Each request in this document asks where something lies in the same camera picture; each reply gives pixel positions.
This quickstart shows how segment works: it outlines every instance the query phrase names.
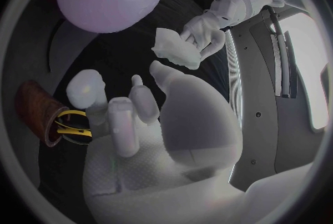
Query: window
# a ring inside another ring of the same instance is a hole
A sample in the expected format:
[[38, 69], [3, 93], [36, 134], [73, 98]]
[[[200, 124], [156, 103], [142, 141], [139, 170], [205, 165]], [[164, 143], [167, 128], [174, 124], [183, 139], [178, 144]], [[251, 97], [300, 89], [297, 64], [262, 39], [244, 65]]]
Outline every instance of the window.
[[320, 75], [327, 56], [318, 27], [314, 20], [303, 13], [279, 21], [282, 31], [289, 31], [294, 47], [296, 65], [309, 100], [312, 126], [321, 129], [327, 125], [329, 114]]

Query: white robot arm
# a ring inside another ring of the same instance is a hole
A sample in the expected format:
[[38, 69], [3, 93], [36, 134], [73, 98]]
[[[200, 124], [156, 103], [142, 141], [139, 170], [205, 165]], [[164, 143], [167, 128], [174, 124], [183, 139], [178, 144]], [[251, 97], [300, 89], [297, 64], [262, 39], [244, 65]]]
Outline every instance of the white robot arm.
[[223, 48], [225, 37], [220, 29], [257, 15], [263, 6], [283, 7], [285, 4], [304, 9], [301, 0], [214, 0], [209, 10], [184, 26], [180, 38], [199, 50], [202, 61]]

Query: robotic arm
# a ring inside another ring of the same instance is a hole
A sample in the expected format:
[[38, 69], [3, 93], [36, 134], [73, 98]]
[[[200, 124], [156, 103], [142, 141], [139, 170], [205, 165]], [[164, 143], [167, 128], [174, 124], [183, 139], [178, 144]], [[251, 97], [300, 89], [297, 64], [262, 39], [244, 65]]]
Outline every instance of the robotic arm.
[[285, 4], [305, 9], [301, 0], [214, 0], [209, 10], [184, 26], [180, 38], [193, 44], [203, 61], [223, 48], [225, 34], [222, 28], [235, 26], [257, 15], [263, 6], [283, 7]]

